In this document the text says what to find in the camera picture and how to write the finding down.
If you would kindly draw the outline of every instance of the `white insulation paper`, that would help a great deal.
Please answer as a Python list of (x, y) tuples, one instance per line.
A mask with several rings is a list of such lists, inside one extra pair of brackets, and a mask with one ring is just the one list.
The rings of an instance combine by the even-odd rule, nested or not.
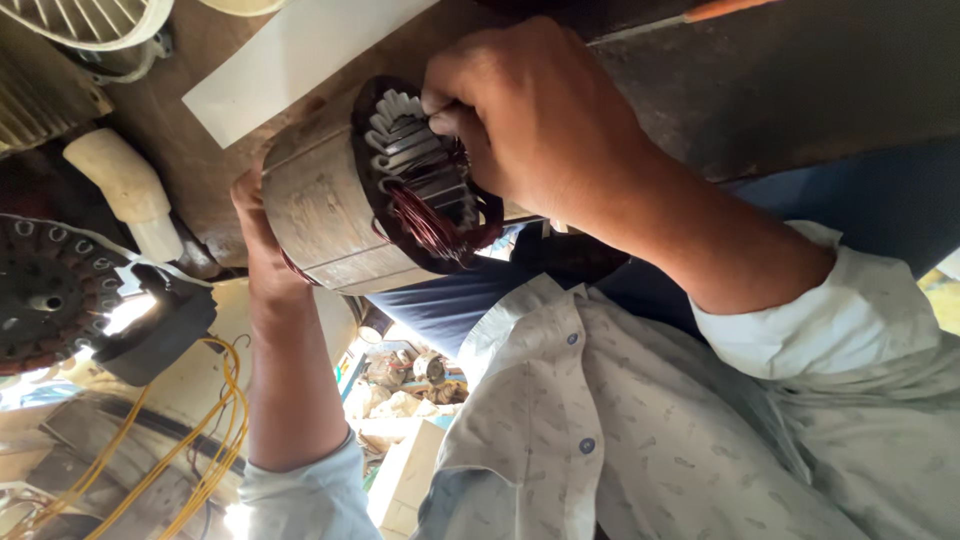
[(221, 148), (438, 0), (297, 0), (183, 96)]

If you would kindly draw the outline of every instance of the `yellow cable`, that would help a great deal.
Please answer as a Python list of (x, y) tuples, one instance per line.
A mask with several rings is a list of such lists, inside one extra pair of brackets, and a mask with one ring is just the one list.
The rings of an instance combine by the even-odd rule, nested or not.
[(218, 343), (229, 351), (229, 355), (232, 357), (235, 364), (236, 370), (233, 375), (230, 374), (229, 365), (227, 359), (224, 358), (224, 378), (227, 380), (229, 386), (229, 392), (224, 394), (224, 397), (217, 402), (217, 404), (210, 409), (210, 412), (206, 414), (200, 424), (190, 432), (185, 438), (183, 438), (179, 444), (177, 444), (173, 450), (171, 450), (165, 457), (163, 457), (159, 463), (150, 471), (150, 473), (140, 481), (134, 487), (134, 489), (128, 494), (128, 496), (110, 513), (109, 516), (104, 520), (104, 522), (99, 525), (96, 529), (90, 532), (85, 540), (95, 540), (98, 538), (110, 525), (112, 525), (117, 518), (120, 517), (123, 512), (130, 507), (133, 501), (151, 484), (153, 481), (160, 475), (160, 473), (170, 464), (173, 458), (180, 452), (186, 445), (193, 442), (196, 439), (206, 425), (213, 418), (213, 415), (224, 406), (230, 398), (234, 399), (233, 411), (230, 414), (230, 425), (228, 427), (227, 433), (232, 430), (232, 426), (236, 418), (236, 408), (237, 408), (237, 398), (243, 404), (243, 421), (241, 423), (240, 430), (234, 435), (233, 441), (229, 446), (228, 453), (219, 463), (217, 462), (217, 457), (223, 451), (227, 437), (224, 437), (224, 442), (221, 443), (220, 449), (217, 451), (217, 454), (213, 459), (211, 459), (210, 464), (207, 465), (204, 474), (200, 483), (197, 485), (197, 488), (194, 490), (193, 495), (187, 501), (187, 504), (184, 505), (183, 509), (178, 514), (177, 518), (174, 519), (174, 522), (168, 527), (160, 538), (167, 539), (175, 535), (180, 529), (185, 525), (186, 521), (200, 508), (200, 505), (203, 504), (210, 494), (213, 493), (213, 490), (217, 487), (217, 484), (220, 482), (220, 479), (224, 474), (229, 470), (230, 466), (233, 464), (233, 461), (236, 459), (237, 455), (240, 452), (240, 447), (243, 444), (243, 439), (247, 434), (247, 399), (243, 395), (243, 392), (240, 390), (237, 385), (238, 377), (240, 374), (240, 356), (237, 354), (236, 349), (232, 345), (227, 343), (222, 339), (217, 338), (203, 338), (202, 341), (208, 341), (212, 343)]
[(149, 390), (150, 385), (148, 384), (146, 387), (144, 387), (143, 391), (140, 392), (140, 398), (137, 399), (136, 403), (133, 404), (133, 407), (127, 414), (127, 418), (124, 419), (123, 424), (120, 425), (120, 429), (117, 430), (117, 432), (113, 435), (113, 438), (107, 442), (107, 445), (100, 451), (100, 454), (97, 455), (97, 458), (93, 460), (93, 463), (90, 464), (84, 474), (80, 476), (80, 478), (74, 482), (69, 489), (61, 493), (55, 501), (38, 512), (37, 515), (32, 519), (17, 524), (17, 526), (10, 531), (8, 538), (11, 540), (22, 538), (23, 535), (28, 531), (43, 527), (50, 520), (63, 512), (64, 509), (75, 503), (77, 499), (84, 494), (87, 488), (89, 488), (90, 485), (92, 485), (97, 479), (97, 477), (100, 476), (100, 473), (104, 470), (104, 467), (109, 462), (110, 457), (120, 445), (120, 441), (123, 440), (124, 436), (127, 434), (127, 431), (130, 430), (130, 427), (133, 425), (133, 420), (136, 419), (137, 413), (140, 412), (140, 407), (143, 406), (143, 403), (147, 398), (147, 392)]
[[(213, 491), (219, 485), (220, 480), (224, 475), (229, 471), (230, 467), (233, 465), (233, 462), (236, 460), (236, 457), (240, 453), (240, 448), (243, 446), (244, 438), (247, 436), (247, 423), (249, 415), (249, 405), (247, 403), (247, 398), (244, 396), (243, 391), (240, 390), (239, 382), (240, 377), (240, 356), (237, 354), (236, 349), (226, 341), (218, 339), (215, 337), (203, 338), (201, 341), (207, 341), (211, 343), (218, 343), (223, 346), (229, 352), (229, 357), (232, 358), (235, 370), (233, 373), (230, 372), (229, 364), (227, 357), (224, 357), (224, 378), (227, 381), (229, 391), (226, 392), (223, 398), (220, 399), (217, 404), (210, 409), (206, 414), (200, 424), (193, 429), (186, 437), (184, 437), (174, 448), (167, 453), (157, 464), (151, 469), (150, 473), (141, 480), (136, 487), (127, 495), (127, 497), (110, 513), (109, 516), (104, 520), (104, 522), (99, 525), (96, 529), (90, 532), (85, 540), (95, 540), (104, 531), (113, 525), (116, 522), (117, 518), (123, 514), (127, 508), (136, 500), (137, 497), (143, 493), (151, 483), (159, 477), (160, 473), (173, 461), (174, 457), (182, 450), (184, 447), (192, 443), (200, 434), (203, 432), (203, 429), (209, 424), (210, 420), (213, 418), (213, 415), (223, 406), (226, 406), (229, 400), (233, 399), (232, 408), (230, 411), (230, 422), (227, 427), (227, 435), (224, 436), (223, 442), (220, 443), (220, 448), (217, 450), (217, 453), (210, 459), (210, 462), (207, 464), (204, 473), (201, 475), (200, 482), (197, 484), (197, 487), (194, 489), (193, 494), (184, 504), (183, 508), (178, 513), (177, 517), (174, 519), (173, 523), (164, 530), (163, 534), (160, 536), (159, 540), (168, 540), (176, 535), (181, 528), (186, 524), (200, 507), (206, 502), (207, 499), (213, 494)], [(103, 471), (104, 467), (110, 460), (110, 457), (116, 451), (117, 447), (120, 444), (120, 441), (123, 440), (126, 436), (127, 431), (133, 424), (133, 420), (136, 418), (137, 413), (140, 411), (140, 408), (143, 406), (143, 403), (147, 396), (147, 391), (150, 389), (148, 385), (143, 389), (143, 392), (140, 394), (140, 398), (133, 405), (130, 413), (127, 415), (126, 420), (124, 420), (123, 425), (121, 425), (120, 430), (113, 435), (113, 438), (110, 439), (108, 444), (101, 450), (97, 458), (90, 464), (90, 467), (87, 468), (86, 472), (71, 486), (68, 490), (60, 494), (56, 501), (48, 505), (41, 512), (26, 522), (21, 522), (13, 530), (11, 530), (10, 535), (7, 536), (10, 540), (19, 540), (23, 538), (23, 535), (31, 530), (37, 530), (51, 519), (56, 517), (61, 513), (66, 507), (74, 503), (84, 491), (93, 484), (96, 478)], [(230, 433), (233, 431), (233, 426), (236, 423), (237, 417), (237, 408), (239, 405), (243, 406), (243, 420), (240, 423), (239, 430), (233, 435), (230, 444), (227, 444)]]
[[(204, 474), (203, 474), (204, 480), (197, 486), (197, 490), (194, 492), (193, 496), (187, 502), (187, 504), (184, 505), (184, 508), (183, 510), (180, 511), (180, 515), (178, 516), (178, 518), (174, 521), (174, 523), (169, 528), (167, 528), (164, 534), (160, 536), (159, 540), (166, 540), (168, 538), (173, 537), (183, 527), (183, 525), (186, 524), (187, 520), (189, 520), (193, 516), (193, 514), (195, 514), (197, 510), (201, 508), (201, 506), (206, 502), (206, 500), (210, 497), (210, 495), (213, 494), (213, 491), (216, 489), (217, 485), (220, 483), (220, 480), (229, 471), (230, 466), (233, 464), (233, 461), (236, 459), (237, 455), (239, 454), (240, 448), (243, 444), (243, 440), (247, 434), (248, 403), (247, 403), (246, 397), (243, 395), (243, 392), (240, 390), (239, 386), (237, 386), (237, 382), (239, 382), (239, 374), (240, 374), (239, 357), (237, 356), (235, 349), (233, 349), (232, 346), (229, 346), (226, 342), (223, 342), (223, 341), (216, 341), (216, 342), (220, 343), (230, 351), (230, 354), (234, 357), (234, 361), (237, 364), (236, 372), (232, 375), (232, 377), (227, 378), (227, 383), (230, 386), (230, 391), (235, 392), (237, 398), (239, 398), (239, 401), (243, 404), (243, 407), (244, 407), (243, 421), (241, 422), (240, 429), (236, 432), (236, 434), (233, 437), (233, 440), (230, 443), (226, 457), (223, 460), (221, 460), (219, 463), (217, 463), (217, 457), (220, 455), (220, 452), (224, 448), (224, 444), (221, 444), (221, 447), (218, 450), (217, 455), (214, 456), (214, 458), (210, 461), (209, 465), (207, 466), (206, 471), (204, 471)], [(230, 434), (230, 432), (232, 431), (232, 426), (234, 423), (237, 405), (238, 405), (237, 401), (238, 400), (236, 399), (233, 401), (233, 408), (230, 414), (230, 425), (227, 429), (227, 434)]]

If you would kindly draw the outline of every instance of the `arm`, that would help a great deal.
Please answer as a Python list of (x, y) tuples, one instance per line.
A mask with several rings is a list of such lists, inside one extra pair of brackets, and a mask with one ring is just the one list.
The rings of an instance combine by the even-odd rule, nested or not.
[(833, 254), (668, 157), (586, 45), (545, 18), (461, 40), (428, 65), (431, 127), (474, 180), (656, 264), (705, 311), (789, 303)]
[(260, 164), (230, 195), (250, 254), (253, 375), (250, 462), (274, 472), (313, 463), (340, 447), (348, 425), (330, 367), (313, 291), (283, 262), (260, 197)]

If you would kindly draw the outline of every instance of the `wooden table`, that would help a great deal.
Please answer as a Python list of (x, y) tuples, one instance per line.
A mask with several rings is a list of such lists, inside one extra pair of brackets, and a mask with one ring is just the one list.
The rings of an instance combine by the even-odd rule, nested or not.
[[(570, 0), (550, 14), (591, 37), (698, 0)], [(180, 98), (269, 16), (244, 19), (179, 0), (175, 56), (108, 86), (110, 121), (160, 173), (175, 210), (224, 266), (246, 265), (228, 187), (256, 148), (305, 111), (375, 74), (419, 83), (426, 59), (475, 29), (520, 16), (442, 0), (221, 150)], [(714, 181), (960, 133), (960, 3), (784, 0), (612, 43), (597, 55), (651, 137)]]

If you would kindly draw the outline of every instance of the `screwdriver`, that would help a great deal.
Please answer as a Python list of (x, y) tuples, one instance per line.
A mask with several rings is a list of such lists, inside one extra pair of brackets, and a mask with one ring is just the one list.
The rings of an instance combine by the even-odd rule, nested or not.
[(707, 2), (702, 6), (697, 6), (696, 8), (687, 10), (675, 17), (669, 17), (656, 22), (625, 28), (623, 30), (613, 32), (612, 34), (600, 36), (588, 43), (588, 45), (592, 47), (594, 45), (599, 45), (600, 43), (607, 43), (608, 41), (616, 41), (625, 37), (646, 34), (647, 32), (652, 32), (661, 28), (668, 28), (671, 26), (722, 17), (726, 14), (739, 12), (748, 8), (754, 8), (756, 6), (762, 6), (763, 4), (769, 4), (771, 2), (778, 1), (779, 0), (714, 0), (713, 2)]

